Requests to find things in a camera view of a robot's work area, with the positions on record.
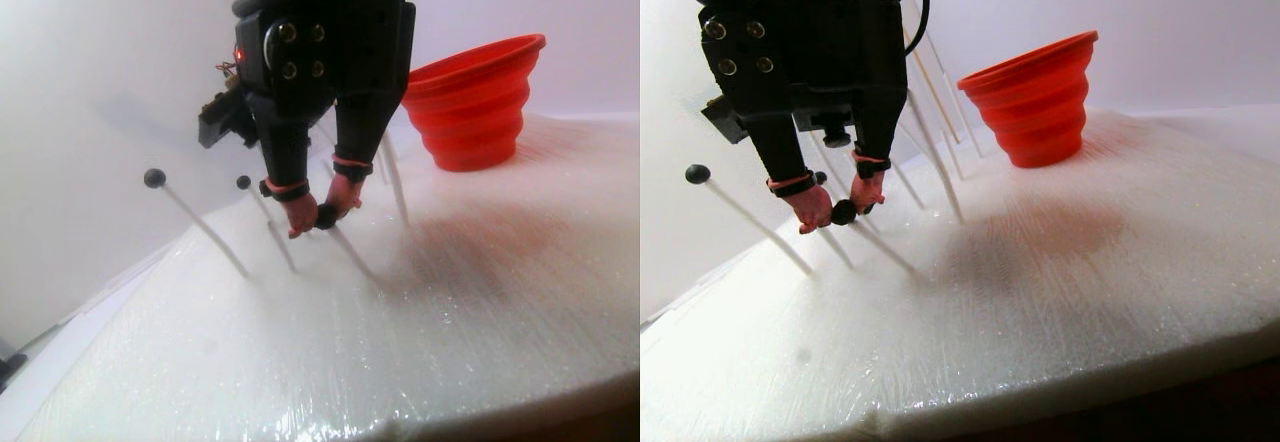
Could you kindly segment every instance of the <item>white foam block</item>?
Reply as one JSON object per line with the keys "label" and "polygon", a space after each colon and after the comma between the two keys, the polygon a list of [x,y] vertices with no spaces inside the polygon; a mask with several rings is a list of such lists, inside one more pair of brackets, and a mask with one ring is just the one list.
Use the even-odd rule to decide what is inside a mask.
{"label": "white foam block", "polygon": [[924,211],[890,177],[873,217],[915,279],[785,224],[813,278],[760,243],[641,336],[644,439],[928,439],[1280,354],[1276,167],[1111,111],[1084,136],[1038,169],[966,151],[964,225],[929,167]]}
{"label": "white foam block", "polygon": [[244,199],[209,223],[251,279],[188,231],[22,438],[466,439],[634,401],[636,123],[526,117],[472,173],[406,142],[410,231],[380,183],[338,225],[376,281],[324,232],[292,274]]}

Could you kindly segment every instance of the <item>dark floor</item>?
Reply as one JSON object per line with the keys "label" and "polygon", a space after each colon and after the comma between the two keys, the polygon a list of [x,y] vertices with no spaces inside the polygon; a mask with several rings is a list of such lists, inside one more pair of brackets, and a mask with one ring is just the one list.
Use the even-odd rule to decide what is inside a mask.
{"label": "dark floor", "polygon": [[1280,441],[1280,359],[951,441]]}
{"label": "dark floor", "polygon": [[621,409],[495,442],[622,442],[640,439],[640,401]]}

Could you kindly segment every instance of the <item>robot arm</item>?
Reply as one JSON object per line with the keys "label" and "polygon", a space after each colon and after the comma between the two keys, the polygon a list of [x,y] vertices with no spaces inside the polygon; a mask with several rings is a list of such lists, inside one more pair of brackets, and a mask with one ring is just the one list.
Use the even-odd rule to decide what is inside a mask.
{"label": "robot arm", "polygon": [[[383,132],[408,85],[413,4],[406,0],[236,0],[236,73],[201,113],[201,143],[227,132],[261,142],[271,196],[310,199],[308,129],[337,105],[338,218],[358,205]],[[339,184],[346,186],[339,190]],[[293,231],[310,231],[301,217]]]}
{"label": "robot arm", "polygon": [[[905,56],[914,46],[904,47],[900,36],[900,0],[698,1],[703,51],[723,91],[704,117],[730,142],[750,137],[771,182],[796,181],[809,190],[820,187],[804,177],[810,172],[796,132],[822,129],[828,149],[841,149],[854,126],[854,191],[874,192],[855,202],[865,213],[883,201],[878,182],[890,168],[906,102]],[[771,190],[783,199],[795,192]]]}

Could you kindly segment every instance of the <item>red collapsible bowl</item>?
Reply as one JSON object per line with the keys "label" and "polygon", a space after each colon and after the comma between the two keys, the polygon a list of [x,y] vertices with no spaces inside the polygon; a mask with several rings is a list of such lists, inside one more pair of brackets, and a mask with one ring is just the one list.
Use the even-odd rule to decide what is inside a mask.
{"label": "red collapsible bowl", "polygon": [[956,82],[1015,167],[1051,167],[1080,150],[1084,68],[1098,32],[1042,46]]}
{"label": "red collapsible bowl", "polygon": [[544,46],[545,36],[522,35],[410,72],[402,104],[435,167],[479,170],[516,154],[529,76]]}

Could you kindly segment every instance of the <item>black rubber band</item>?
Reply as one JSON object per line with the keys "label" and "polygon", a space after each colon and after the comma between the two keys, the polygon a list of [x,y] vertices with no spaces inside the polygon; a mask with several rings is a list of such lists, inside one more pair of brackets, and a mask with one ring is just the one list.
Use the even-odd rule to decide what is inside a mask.
{"label": "black rubber band", "polygon": [[804,192],[806,190],[813,190],[813,186],[815,184],[818,184],[818,182],[814,181],[813,170],[809,170],[809,177],[805,177],[801,181],[771,191],[777,199],[790,199],[790,196],[792,195]]}
{"label": "black rubber band", "polygon": [[271,192],[271,199],[279,202],[287,202],[291,200],[302,199],[302,196],[311,193],[311,184],[302,182],[301,186],[293,187],[292,190],[285,190],[283,192]]}
{"label": "black rubber band", "polygon": [[[854,149],[854,154],[863,155],[861,150],[858,150],[858,149]],[[864,179],[864,181],[868,179],[868,178],[876,177],[877,172],[884,172],[884,170],[888,170],[890,168],[892,168],[891,164],[890,164],[890,161],[888,161],[888,159],[884,159],[882,161],[858,160],[858,159],[855,159],[854,161],[855,161],[855,167],[858,167],[858,177],[861,178],[861,179]]]}
{"label": "black rubber band", "polygon": [[374,167],[347,167],[347,164],[333,163],[333,172],[347,176],[351,183],[365,182],[365,177],[374,173]]}

